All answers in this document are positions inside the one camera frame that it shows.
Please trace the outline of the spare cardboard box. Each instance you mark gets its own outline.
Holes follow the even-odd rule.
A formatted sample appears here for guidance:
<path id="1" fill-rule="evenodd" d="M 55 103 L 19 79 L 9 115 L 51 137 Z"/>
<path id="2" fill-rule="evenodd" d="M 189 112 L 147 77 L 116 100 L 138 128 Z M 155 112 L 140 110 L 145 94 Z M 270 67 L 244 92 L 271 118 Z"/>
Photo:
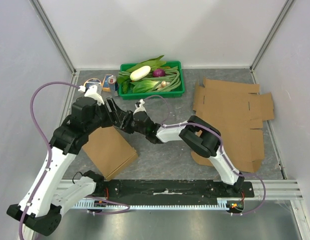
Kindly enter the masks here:
<path id="1" fill-rule="evenodd" d="M 271 93 L 260 94 L 258 84 L 203 79 L 195 85 L 196 116 L 221 133 L 224 149 L 234 166 L 255 173 L 265 158 L 263 122 L 274 119 Z"/>

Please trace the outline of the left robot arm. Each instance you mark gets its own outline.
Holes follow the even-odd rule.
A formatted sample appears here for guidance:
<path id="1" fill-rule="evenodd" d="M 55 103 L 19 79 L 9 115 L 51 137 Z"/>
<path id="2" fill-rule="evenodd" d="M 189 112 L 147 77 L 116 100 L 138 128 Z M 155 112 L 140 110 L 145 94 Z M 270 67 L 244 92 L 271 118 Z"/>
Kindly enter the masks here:
<path id="1" fill-rule="evenodd" d="M 88 171 L 65 191 L 65 196 L 54 199 L 54 193 L 62 176 L 82 147 L 89 141 L 89 135 L 99 128 L 116 127 L 132 134 L 133 112 L 121 110 L 110 97 L 103 100 L 96 97 L 80 97 L 71 107 L 61 126 L 46 141 L 48 152 L 32 187 L 19 204 L 12 204 L 7 214 L 19 221 L 19 238 L 23 239 L 23 227 L 49 236 L 59 225 L 62 216 L 81 198 L 91 194 L 98 197 L 104 192 L 101 180 L 111 180 L 128 164 L 125 160 L 104 177 Z"/>

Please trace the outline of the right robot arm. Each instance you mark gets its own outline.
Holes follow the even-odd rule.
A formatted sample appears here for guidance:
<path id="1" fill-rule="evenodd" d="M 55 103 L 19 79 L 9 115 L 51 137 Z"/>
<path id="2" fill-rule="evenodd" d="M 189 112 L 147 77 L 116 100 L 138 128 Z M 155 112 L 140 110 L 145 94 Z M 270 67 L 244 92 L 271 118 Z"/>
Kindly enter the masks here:
<path id="1" fill-rule="evenodd" d="M 223 146 L 221 133 L 192 115 L 189 120 L 175 124 L 153 122 L 145 111 L 129 113 L 120 125 L 126 133 L 140 133 L 153 144 L 184 141 L 197 155 L 209 159 L 218 171 L 224 191 L 230 197 L 242 191 L 243 174 L 233 165 Z"/>

